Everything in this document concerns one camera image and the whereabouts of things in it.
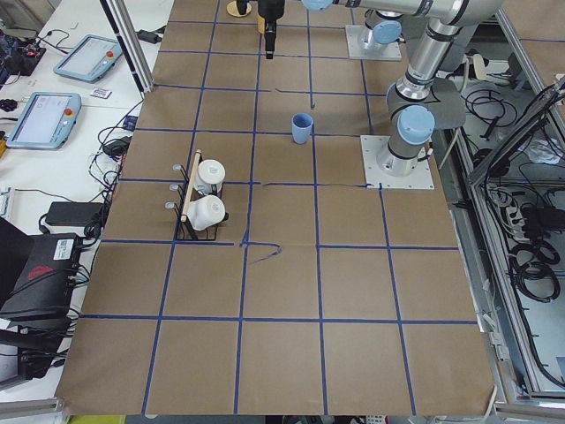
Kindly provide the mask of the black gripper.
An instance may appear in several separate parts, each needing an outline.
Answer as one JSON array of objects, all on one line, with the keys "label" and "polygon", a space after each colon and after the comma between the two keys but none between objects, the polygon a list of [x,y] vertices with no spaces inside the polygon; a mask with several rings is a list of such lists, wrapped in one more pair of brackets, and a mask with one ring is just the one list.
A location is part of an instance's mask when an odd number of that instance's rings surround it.
[{"label": "black gripper", "polygon": [[273,59],[275,54],[276,23],[284,14],[284,0],[259,0],[258,14],[262,18],[260,32],[265,35],[266,59]]}]

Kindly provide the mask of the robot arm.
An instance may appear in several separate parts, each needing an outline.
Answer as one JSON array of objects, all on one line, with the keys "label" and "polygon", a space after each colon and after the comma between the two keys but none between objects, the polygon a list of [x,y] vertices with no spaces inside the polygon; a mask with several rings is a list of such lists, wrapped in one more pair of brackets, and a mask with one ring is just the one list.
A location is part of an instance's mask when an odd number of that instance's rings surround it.
[{"label": "robot arm", "polygon": [[410,175],[418,154],[433,133],[435,118],[424,105],[433,81],[455,38],[466,27],[474,27],[492,16],[500,1],[304,1],[310,11],[332,5],[365,8],[371,23],[385,23],[400,15],[427,18],[428,22],[405,74],[389,89],[387,105],[392,132],[376,161],[391,177]]}]

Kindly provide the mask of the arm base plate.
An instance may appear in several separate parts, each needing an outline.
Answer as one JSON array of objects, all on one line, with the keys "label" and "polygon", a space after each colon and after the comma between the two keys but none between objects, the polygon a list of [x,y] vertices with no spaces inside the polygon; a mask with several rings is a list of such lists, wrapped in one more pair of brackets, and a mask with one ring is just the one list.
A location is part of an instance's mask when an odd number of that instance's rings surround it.
[{"label": "arm base plate", "polygon": [[388,140],[388,136],[360,137],[365,184],[374,189],[433,190],[425,149],[415,158],[399,159],[390,153]]},{"label": "arm base plate", "polygon": [[350,59],[400,61],[401,51],[397,39],[402,33],[398,21],[383,21],[373,29],[367,26],[345,27]]}]

